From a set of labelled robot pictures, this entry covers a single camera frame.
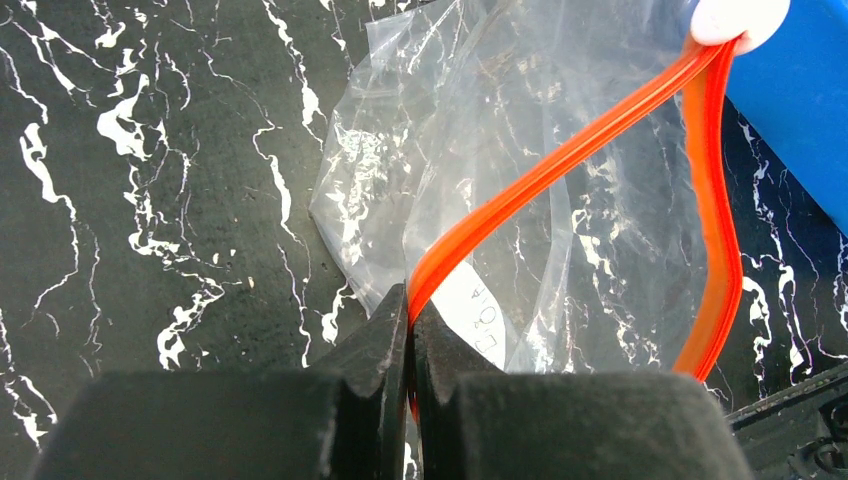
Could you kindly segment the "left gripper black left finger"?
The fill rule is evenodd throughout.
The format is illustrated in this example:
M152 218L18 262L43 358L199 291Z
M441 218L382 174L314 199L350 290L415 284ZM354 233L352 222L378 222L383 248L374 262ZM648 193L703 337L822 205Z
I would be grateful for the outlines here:
M76 397L33 479L398 479L406 291L305 369L109 373Z

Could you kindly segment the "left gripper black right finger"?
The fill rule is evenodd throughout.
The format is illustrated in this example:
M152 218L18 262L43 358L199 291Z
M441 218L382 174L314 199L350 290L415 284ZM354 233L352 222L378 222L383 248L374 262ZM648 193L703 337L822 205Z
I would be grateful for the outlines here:
M410 330L428 479L749 479L719 405L678 374L507 374L434 307Z

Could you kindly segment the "clear zip bag orange zipper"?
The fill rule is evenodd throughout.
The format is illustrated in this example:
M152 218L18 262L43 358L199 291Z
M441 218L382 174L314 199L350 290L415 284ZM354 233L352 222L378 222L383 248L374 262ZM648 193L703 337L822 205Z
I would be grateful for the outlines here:
M785 1L432 1L371 21L309 206L368 312L395 285L509 373L704 381L743 291L721 144Z

